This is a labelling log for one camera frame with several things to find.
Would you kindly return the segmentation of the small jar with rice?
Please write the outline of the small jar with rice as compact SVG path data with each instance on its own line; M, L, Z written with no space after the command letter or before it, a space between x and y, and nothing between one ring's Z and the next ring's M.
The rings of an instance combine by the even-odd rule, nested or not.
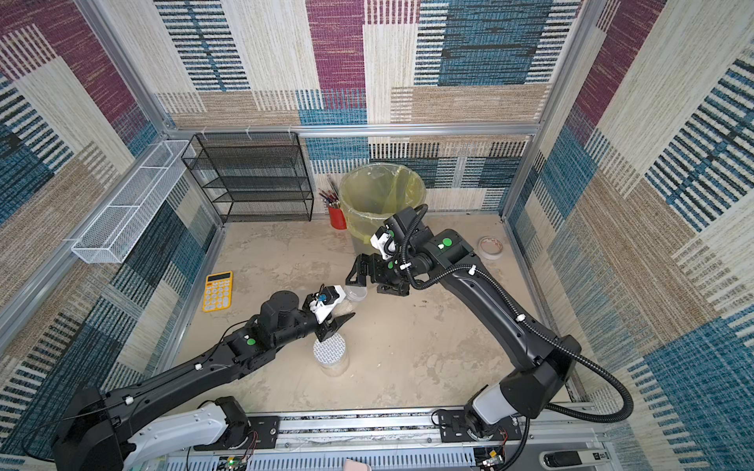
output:
M350 302L363 302L367 298L368 290L365 287L344 286L347 300Z

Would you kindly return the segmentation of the bin with yellow bag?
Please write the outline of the bin with yellow bag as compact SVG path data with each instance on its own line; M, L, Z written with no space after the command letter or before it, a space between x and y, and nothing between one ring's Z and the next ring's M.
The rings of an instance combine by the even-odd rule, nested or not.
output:
M370 238L386 219L424 202L426 187L418 173L392 163L355 169L340 184L341 209L357 253L373 253Z

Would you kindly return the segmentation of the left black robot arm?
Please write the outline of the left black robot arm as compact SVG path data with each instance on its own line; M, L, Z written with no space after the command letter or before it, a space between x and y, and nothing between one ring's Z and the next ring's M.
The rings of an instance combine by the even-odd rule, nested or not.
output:
M323 286L305 299L275 292L259 314L197 357L106 394L77 392L51 442L56 468L127 470L184 447L248 447L253 426L235 398L223 396L194 412L177 414L175 408L249 376L293 341L331 338L353 317L332 314L346 297L340 286Z

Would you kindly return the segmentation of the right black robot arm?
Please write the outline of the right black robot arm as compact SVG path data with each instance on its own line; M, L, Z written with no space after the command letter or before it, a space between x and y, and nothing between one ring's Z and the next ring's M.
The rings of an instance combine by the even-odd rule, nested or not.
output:
M473 247L456 231L434 234L423 223L425 204L388 218L371 239L372 254L357 255L346 283L375 284L382 294L408 296L441 286L458 298L502 345L514 370L488 385L465 405L467 429L478 439L494 433L509 417L537 418L551 410L592 423L622 422L634 411L628 388L613 374L584 357L572 336L560 337L530 315L490 274ZM575 366L602 378L619 394L616 412L580 412L552 402Z

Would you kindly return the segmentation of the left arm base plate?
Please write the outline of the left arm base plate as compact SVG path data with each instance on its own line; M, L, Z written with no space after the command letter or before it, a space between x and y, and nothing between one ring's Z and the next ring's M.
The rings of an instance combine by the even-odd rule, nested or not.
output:
M234 423L209 445L197 445L193 451L251 451L274 449L278 440L281 417L249 416L246 422Z

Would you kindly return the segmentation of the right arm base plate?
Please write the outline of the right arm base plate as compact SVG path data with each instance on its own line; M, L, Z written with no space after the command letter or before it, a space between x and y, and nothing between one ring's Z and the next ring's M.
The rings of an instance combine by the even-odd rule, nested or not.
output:
M506 417L494 425L485 423L463 409L438 408L430 414L443 443L519 441L522 429L514 417Z

